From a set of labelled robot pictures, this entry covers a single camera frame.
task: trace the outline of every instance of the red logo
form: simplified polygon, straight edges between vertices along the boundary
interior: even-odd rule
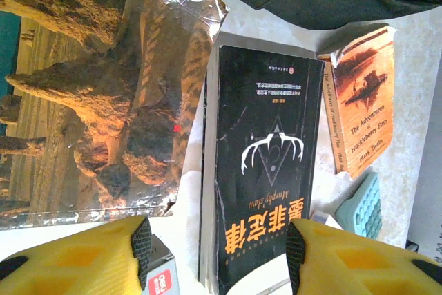
[[[169,269],[149,279],[149,294],[163,295],[172,288],[171,271]]]

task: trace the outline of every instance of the light blue item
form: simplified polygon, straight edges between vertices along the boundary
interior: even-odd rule
[[[354,196],[339,207],[336,217],[344,230],[376,240],[382,227],[377,173],[366,177]]]

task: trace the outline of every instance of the plastic wrap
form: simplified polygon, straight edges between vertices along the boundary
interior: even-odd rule
[[[1,138],[15,145],[0,228],[166,215],[226,14],[220,0],[126,0],[104,53],[38,26],[28,68],[7,77],[22,98]]]

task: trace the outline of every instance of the water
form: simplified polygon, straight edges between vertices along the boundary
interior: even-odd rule
[[[13,92],[4,77],[15,73],[17,66],[17,51],[20,38],[20,17],[14,14],[0,12],[0,98]],[[0,135],[5,135],[6,125],[0,125]]]

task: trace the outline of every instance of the black book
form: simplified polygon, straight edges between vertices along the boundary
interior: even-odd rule
[[[212,294],[284,254],[289,220],[309,215],[323,63],[308,57],[233,35],[212,51],[199,268]]]

